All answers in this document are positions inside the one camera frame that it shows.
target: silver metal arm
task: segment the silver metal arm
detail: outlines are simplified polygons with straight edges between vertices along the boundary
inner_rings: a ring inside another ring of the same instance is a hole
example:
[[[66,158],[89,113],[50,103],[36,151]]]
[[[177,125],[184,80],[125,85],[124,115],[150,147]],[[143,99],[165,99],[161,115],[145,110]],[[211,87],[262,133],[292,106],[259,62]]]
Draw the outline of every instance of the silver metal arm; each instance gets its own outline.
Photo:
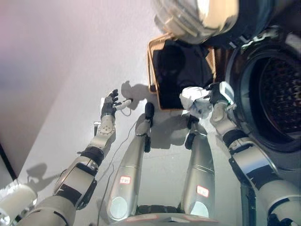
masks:
[[[276,214],[301,225],[301,195],[298,188],[281,179],[266,153],[228,117],[228,103],[215,104],[210,122],[232,157],[229,162],[239,180],[248,181],[262,200],[268,218]]]
[[[76,210],[89,203],[97,185],[95,176],[98,167],[115,141],[115,112],[132,102],[126,100],[117,104],[117,95],[117,90],[114,90],[105,98],[96,135],[80,156],[63,171],[55,184],[53,196],[43,200],[19,222],[19,226],[73,225]]]

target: laundry basket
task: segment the laundry basket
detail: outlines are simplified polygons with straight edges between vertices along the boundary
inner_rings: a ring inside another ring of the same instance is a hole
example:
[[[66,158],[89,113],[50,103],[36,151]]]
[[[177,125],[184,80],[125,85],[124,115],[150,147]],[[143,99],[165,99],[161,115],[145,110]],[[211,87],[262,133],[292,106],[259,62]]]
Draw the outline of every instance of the laundry basket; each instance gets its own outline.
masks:
[[[146,56],[147,73],[148,73],[148,88],[149,88],[150,93],[157,94],[158,105],[159,105],[160,110],[162,110],[162,111],[183,110],[183,109],[163,109],[163,108],[161,108],[161,105],[160,105],[159,85],[158,85],[158,81],[156,80],[156,76],[155,76],[155,70],[154,70],[154,64],[153,64],[153,53],[155,50],[163,49],[166,40],[176,40],[176,38],[173,35],[166,33],[156,39],[151,40],[148,43],[147,56]],[[216,78],[214,49],[209,48],[208,50],[209,50],[209,53],[206,57],[206,61],[208,62],[209,67],[212,71],[213,81],[214,81]]]

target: label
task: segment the label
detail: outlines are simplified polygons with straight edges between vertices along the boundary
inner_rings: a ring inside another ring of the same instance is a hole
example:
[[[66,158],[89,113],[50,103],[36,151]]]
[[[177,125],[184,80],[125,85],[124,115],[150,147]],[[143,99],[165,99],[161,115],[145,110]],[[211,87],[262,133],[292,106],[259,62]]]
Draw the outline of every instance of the label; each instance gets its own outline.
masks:
[[[201,196],[204,196],[206,198],[208,198],[209,196],[209,190],[207,188],[204,188],[200,185],[197,186],[197,193]]]
[[[141,220],[156,220],[158,216],[155,214],[143,214],[135,217],[130,217],[127,219],[127,222],[141,221]]]
[[[131,177],[121,176],[120,183],[124,185],[129,185],[131,183]]]

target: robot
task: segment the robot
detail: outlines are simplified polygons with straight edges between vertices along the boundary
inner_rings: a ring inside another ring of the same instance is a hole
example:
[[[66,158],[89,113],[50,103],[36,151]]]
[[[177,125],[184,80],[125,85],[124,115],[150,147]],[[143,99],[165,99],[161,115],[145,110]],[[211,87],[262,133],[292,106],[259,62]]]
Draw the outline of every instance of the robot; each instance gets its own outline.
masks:
[[[19,226],[72,226],[76,210],[89,203],[97,185],[95,176],[103,159],[115,140],[115,112],[131,103],[126,100],[116,103],[118,92],[111,92],[101,110],[101,124],[96,135],[86,149],[80,153],[71,166],[62,172],[53,195],[36,206]],[[220,140],[227,146],[231,158],[229,163],[240,181],[244,181],[257,191],[264,202],[268,218],[278,225],[301,225],[301,196],[298,188],[282,180],[277,168],[265,152],[241,131],[231,112],[235,107],[234,92],[225,82],[210,85],[207,90],[200,88],[199,96],[189,99],[198,113],[208,111],[198,103],[209,102],[212,107],[211,124]],[[184,192],[177,208],[164,206],[137,207],[141,178],[143,153],[149,152],[151,140],[148,136],[152,127],[154,107],[145,106],[145,118],[136,126],[135,137],[126,151],[115,176],[107,214],[113,225],[164,225],[166,222],[189,223],[189,225],[219,225],[214,217],[214,164],[205,129],[199,119],[191,117],[190,132],[185,146],[191,149],[191,158],[184,184]]]

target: white wall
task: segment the white wall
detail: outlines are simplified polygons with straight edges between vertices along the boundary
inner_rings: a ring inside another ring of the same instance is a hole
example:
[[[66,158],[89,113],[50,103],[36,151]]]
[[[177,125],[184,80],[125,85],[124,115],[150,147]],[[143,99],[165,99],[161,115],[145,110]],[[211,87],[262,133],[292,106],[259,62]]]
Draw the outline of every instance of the white wall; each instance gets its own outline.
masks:
[[[0,156],[0,189],[4,188],[12,181],[13,180],[8,172],[8,169],[6,168],[4,161]]]
[[[78,55],[95,35],[89,30],[98,32],[91,24],[99,23],[99,9],[80,0],[0,2],[0,142],[17,175]]]

